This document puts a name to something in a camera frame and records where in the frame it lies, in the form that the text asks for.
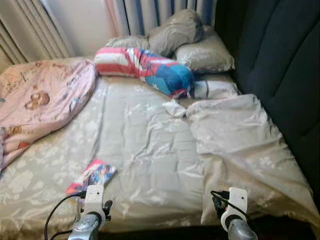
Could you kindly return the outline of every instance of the pillow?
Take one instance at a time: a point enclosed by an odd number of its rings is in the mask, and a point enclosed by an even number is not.
[[[235,69],[235,60],[210,26],[203,27],[203,39],[180,46],[176,60],[194,73],[221,73]]]
[[[220,222],[210,191],[236,187],[247,191],[252,218],[287,215],[319,227],[312,190],[256,96],[198,101],[186,116],[204,162],[202,224]]]
[[[141,48],[103,47],[94,63],[101,75],[139,78],[171,98],[189,95],[193,87],[189,68]]]
[[[193,97],[195,99],[227,99],[238,96],[237,85],[228,74],[196,75]]]
[[[199,41],[202,35],[203,25],[199,15],[191,9],[184,9],[150,32],[150,50],[155,54],[171,57],[182,44]]]
[[[109,39],[105,47],[149,49],[148,38],[141,35],[120,36]]]

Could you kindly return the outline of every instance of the curtain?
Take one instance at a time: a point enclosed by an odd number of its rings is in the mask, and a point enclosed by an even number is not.
[[[117,36],[145,35],[182,9],[193,9],[214,27],[217,0],[104,0]]]
[[[21,64],[70,57],[40,0],[1,0],[0,59]]]

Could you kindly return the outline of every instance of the small colorful package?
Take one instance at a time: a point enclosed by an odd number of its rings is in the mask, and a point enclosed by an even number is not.
[[[81,175],[67,188],[67,195],[86,191],[89,185],[105,185],[115,175],[117,169],[106,162],[94,159]]]

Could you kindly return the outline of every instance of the bed sheet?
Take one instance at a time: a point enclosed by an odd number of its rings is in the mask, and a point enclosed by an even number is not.
[[[101,77],[65,127],[35,142],[1,174],[0,239],[40,239],[66,188],[95,158],[119,169],[105,188],[113,200],[103,231],[199,225],[202,163],[189,124],[166,113],[169,101],[137,79]],[[77,205],[54,213],[49,233],[71,228]]]

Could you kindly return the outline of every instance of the dark headboard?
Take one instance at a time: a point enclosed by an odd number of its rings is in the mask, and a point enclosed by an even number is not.
[[[320,0],[218,0],[215,29],[233,77],[259,97],[320,207]]]

